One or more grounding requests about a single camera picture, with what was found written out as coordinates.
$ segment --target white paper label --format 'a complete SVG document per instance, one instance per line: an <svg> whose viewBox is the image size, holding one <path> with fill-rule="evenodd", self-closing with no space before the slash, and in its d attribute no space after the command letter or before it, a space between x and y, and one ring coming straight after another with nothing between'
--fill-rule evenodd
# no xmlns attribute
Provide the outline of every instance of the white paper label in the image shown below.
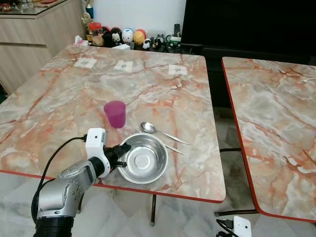
<svg viewBox="0 0 316 237"><path fill-rule="evenodd" d="M133 61L119 60L118 63L114 66L114 69L125 71L125 72L131 72L132 67L133 67Z"/></svg>
<svg viewBox="0 0 316 237"><path fill-rule="evenodd" d="M79 58L74 64L75 67L92 68L97 60L94 58Z"/></svg>
<svg viewBox="0 0 316 237"><path fill-rule="evenodd" d="M180 65L169 65L169 75L187 75L187 68Z"/></svg>

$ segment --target metal bowl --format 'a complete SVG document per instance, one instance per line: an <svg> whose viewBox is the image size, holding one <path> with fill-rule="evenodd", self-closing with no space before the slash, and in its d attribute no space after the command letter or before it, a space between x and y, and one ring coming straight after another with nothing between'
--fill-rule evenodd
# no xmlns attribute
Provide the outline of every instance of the metal bowl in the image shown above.
<svg viewBox="0 0 316 237"><path fill-rule="evenodd" d="M160 178L168 164L168 152L157 137L147 133L136 133L122 141L132 146L120 158L127 167L118 167L120 174L129 182L148 184Z"/></svg>

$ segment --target pink plastic cup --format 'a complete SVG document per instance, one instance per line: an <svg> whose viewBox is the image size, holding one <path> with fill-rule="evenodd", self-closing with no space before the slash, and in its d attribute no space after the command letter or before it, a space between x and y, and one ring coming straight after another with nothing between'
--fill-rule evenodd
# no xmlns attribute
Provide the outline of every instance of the pink plastic cup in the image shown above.
<svg viewBox="0 0 316 237"><path fill-rule="evenodd" d="M125 124L126 105L122 101L111 101L104 106L104 112L108 117L110 125L121 128Z"/></svg>

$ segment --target black cable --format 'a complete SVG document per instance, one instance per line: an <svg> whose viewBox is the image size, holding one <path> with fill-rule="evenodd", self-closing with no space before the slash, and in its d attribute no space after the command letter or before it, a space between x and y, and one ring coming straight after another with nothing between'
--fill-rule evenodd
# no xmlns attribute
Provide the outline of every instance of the black cable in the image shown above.
<svg viewBox="0 0 316 237"><path fill-rule="evenodd" d="M83 140L86 141L87 139L87 135L84 135L83 137L73 137L71 139L69 139L68 141L64 142L55 152L54 154L49 158L46 167L44 169L43 175L41 176L39 185L38 185L38 189L36 190L33 199L32 199L32 205L31 205L31 214L32 214L32 219L34 221L34 223L36 224L36 220L37 220L37 214L38 214L38 207L39 207L39 195L40 195L40 191L41 189L44 187L45 184L47 184L48 182L52 181L52 180L48 180L47 182L44 182L45 176L46 176L46 172L48 170L48 167L50 165L50 163L52 162L52 160L54 159L54 157L57 155L57 153L68 143L70 143L71 141L74 140Z"/></svg>
<svg viewBox="0 0 316 237"><path fill-rule="evenodd" d="M231 230L229 230L228 228L226 228L226 226L223 225L223 223L225 223L224 220L219 220L216 219L216 222L220 225L220 227L222 227L225 231L227 231L228 233L232 234L235 237L239 237L238 235L236 235L234 232L232 232Z"/></svg>
<svg viewBox="0 0 316 237"><path fill-rule="evenodd" d="M241 148L222 148L219 152L241 152Z"/></svg>

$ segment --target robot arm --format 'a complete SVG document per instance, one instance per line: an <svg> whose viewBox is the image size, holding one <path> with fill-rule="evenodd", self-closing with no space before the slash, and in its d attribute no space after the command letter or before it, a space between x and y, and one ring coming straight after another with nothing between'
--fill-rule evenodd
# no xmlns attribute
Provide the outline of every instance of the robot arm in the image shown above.
<svg viewBox="0 0 316 237"><path fill-rule="evenodd" d="M80 161L63 170L56 179L42 187L39 193L35 237L70 237L74 217L84 192L98 177L106 177L111 168L126 167L125 162L117 160L130 150L130 145L104 148L106 139L104 129L89 129L85 145L88 160Z"/></svg>

